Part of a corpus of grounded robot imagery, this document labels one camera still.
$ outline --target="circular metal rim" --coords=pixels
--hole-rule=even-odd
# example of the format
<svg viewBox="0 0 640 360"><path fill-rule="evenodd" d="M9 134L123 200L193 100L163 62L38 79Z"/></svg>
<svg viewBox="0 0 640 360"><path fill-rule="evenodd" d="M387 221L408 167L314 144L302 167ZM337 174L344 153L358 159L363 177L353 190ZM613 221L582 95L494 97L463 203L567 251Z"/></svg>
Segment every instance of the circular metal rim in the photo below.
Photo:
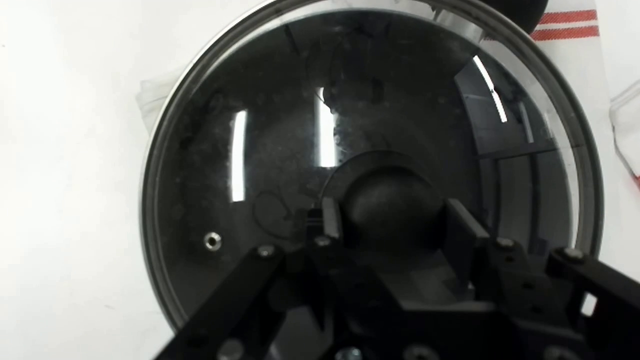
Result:
<svg viewBox="0 0 640 360"><path fill-rule="evenodd" d="M169 321L171 328L177 328L185 321L185 314L174 294L168 271L162 264L162 249L157 246L157 230L155 230L155 195L157 195L157 171L162 167L162 157L166 148L162 148L168 134L175 126L169 121L171 114L179 112L187 89L205 74L205 70L225 54L237 40L276 19L278 15L291 11L295 8L303 8L307 4L315 4L322 0L276 0L262 4L251 13L237 19L225 31L210 41L210 46L193 59L193 63L185 70L179 78L177 85L171 89L169 100L166 101L157 126L151 132L151 142L146 156L144 177L141 177L141 195L140 195L140 230L141 230L141 246L144 246L144 260L146 271L151 281L154 294L159 301L159 307ZM428 4L435 4L443 10L451 10L455 13L474 19L482 28L490 29L492 36L502 41L510 51L513 51L538 78L540 85L548 93L563 93L563 95L549 95L551 103L555 106L560 117L563 119L567 114L579 127L579 135L585 144L585 162L590 167L587 177L577 177L579 182L587 182L579 185L579 218L577 218L577 237L585 237L577 243L587 254L597 254L600 249L600 236L602 236L602 218L603 218L603 190L602 190L602 171L600 171L600 157L597 148L590 130L590 123L583 115L583 109L574 95L567 82L555 70L546 54L521 31L515 23L503 18L499 11L492 10L490 5L474 0L428 0Z"/></svg>

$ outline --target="red stripe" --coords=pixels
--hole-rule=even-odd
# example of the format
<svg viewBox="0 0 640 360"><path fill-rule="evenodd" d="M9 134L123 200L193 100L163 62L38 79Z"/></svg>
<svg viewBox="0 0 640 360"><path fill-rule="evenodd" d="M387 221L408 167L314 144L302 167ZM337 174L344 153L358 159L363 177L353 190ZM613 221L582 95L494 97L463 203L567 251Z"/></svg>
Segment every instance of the red stripe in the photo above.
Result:
<svg viewBox="0 0 640 360"><path fill-rule="evenodd" d="M565 40L565 37L596 37L600 36L597 26L583 26L583 28L554 28L554 29L535 29L531 33L533 40Z"/></svg>
<svg viewBox="0 0 640 360"><path fill-rule="evenodd" d="M557 21L587 21L597 19L596 10L579 10L579 11L548 11L541 15L540 23L557 23Z"/></svg>

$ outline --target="transparent dome cover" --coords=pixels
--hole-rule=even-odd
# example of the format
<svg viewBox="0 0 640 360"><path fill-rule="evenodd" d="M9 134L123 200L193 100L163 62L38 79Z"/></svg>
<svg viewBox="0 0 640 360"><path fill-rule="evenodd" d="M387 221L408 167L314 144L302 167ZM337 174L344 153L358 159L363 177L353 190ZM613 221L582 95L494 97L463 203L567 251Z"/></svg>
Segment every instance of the transparent dome cover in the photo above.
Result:
<svg viewBox="0 0 640 360"><path fill-rule="evenodd" d="M182 323L242 254L300 246L297 213L333 198L358 260L443 304L455 298L422 286L434 260L420 237L445 198L530 254L596 251L597 175L576 97L488 5L283 0L215 37L174 89L147 156L144 243Z"/></svg>

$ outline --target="glass dome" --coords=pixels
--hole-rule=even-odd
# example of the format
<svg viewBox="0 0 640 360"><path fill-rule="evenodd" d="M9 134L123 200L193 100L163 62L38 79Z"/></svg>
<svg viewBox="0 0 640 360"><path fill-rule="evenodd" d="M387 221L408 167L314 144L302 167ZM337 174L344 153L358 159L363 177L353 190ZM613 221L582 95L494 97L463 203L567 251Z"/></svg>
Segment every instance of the glass dome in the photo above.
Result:
<svg viewBox="0 0 640 360"><path fill-rule="evenodd" d="M523 31L463 0L258 8L179 79L141 195L174 326L256 243L300 246L295 216L322 198L392 284L429 281L415 239L434 236L445 198L538 255L596 251L600 236L597 156L576 97ZM417 286L414 299L445 295Z"/></svg>

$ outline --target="white surface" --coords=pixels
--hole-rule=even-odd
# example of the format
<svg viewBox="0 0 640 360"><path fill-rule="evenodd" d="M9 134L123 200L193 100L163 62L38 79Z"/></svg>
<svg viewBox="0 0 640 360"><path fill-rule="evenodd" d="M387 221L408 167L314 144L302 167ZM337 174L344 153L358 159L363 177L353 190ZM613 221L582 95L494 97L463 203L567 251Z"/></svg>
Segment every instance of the white surface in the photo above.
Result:
<svg viewBox="0 0 640 360"><path fill-rule="evenodd" d="M602 0L609 92L640 79L636 0ZM140 79L185 63L245 0L0 0L1 357L150 357L168 337L141 264L136 195L146 132ZM613 227L637 188L605 164ZM636 264L633 236L613 241Z"/></svg>

